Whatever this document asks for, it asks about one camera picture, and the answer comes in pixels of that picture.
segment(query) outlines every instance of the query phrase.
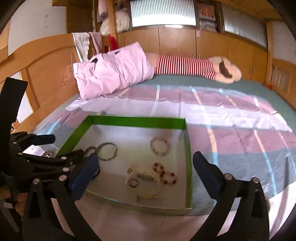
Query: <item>bed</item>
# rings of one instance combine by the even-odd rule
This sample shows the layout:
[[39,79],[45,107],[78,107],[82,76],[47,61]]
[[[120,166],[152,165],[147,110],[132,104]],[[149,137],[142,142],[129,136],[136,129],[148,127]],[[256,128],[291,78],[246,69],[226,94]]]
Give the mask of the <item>bed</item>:
[[[36,46],[46,47],[36,52]],[[90,44],[89,56],[93,55]],[[54,134],[57,140],[51,148],[57,152],[89,114],[186,118],[191,154],[201,151],[210,163],[238,179],[260,179],[271,205],[271,237],[276,233],[296,200],[296,113],[275,92],[248,80],[225,85],[201,77],[155,76],[85,101],[73,77],[72,63],[78,61],[73,37],[66,34],[32,41],[1,64],[2,79],[19,71],[29,83],[26,95],[33,114],[16,132]],[[26,152],[42,155],[45,148],[32,146]],[[193,181],[193,209],[184,216],[119,209],[88,194],[76,205],[103,240],[189,240],[214,206],[195,171]],[[220,233],[228,230],[237,204],[238,200]],[[64,230],[71,233],[56,203],[55,209]]]

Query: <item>brown plush ear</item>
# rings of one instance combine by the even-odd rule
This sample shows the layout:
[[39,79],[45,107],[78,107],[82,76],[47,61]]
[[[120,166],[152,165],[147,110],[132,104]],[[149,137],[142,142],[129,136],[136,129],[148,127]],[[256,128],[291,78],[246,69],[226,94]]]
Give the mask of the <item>brown plush ear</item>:
[[226,78],[232,78],[232,74],[230,74],[228,72],[228,70],[226,69],[226,67],[224,65],[224,61],[220,62],[219,70],[220,70],[220,73],[223,74]]

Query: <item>open box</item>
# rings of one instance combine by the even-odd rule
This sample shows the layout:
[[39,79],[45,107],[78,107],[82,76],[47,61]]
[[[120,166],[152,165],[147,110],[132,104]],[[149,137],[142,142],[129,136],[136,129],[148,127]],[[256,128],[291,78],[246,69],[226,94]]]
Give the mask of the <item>open box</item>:
[[[161,137],[170,143],[166,156],[155,155],[150,141]],[[182,215],[192,208],[192,163],[185,119],[125,116],[88,116],[59,151],[86,150],[104,142],[116,144],[114,159],[99,161],[100,174],[90,182],[86,194],[117,207],[165,215]],[[155,199],[137,200],[127,186],[131,165],[161,163],[178,177],[175,185],[163,185]]]

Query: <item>white plastic bag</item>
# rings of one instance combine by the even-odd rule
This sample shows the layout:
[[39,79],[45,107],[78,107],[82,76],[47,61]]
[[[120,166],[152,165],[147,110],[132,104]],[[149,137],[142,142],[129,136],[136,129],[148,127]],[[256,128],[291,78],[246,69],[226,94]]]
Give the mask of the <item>white plastic bag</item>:
[[[116,11],[116,28],[117,32],[121,33],[123,31],[127,31],[130,28],[130,18],[124,10],[118,10]],[[100,27],[100,33],[101,35],[109,35],[110,29],[109,29],[109,18],[106,18]]]

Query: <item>plush toy head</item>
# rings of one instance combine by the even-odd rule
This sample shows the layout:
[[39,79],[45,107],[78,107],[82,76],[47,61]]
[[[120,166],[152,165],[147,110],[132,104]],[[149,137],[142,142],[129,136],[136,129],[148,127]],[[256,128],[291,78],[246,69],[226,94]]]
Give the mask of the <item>plush toy head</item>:
[[227,58],[215,56],[209,58],[209,61],[214,65],[217,82],[232,84],[242,78],[240,69]]

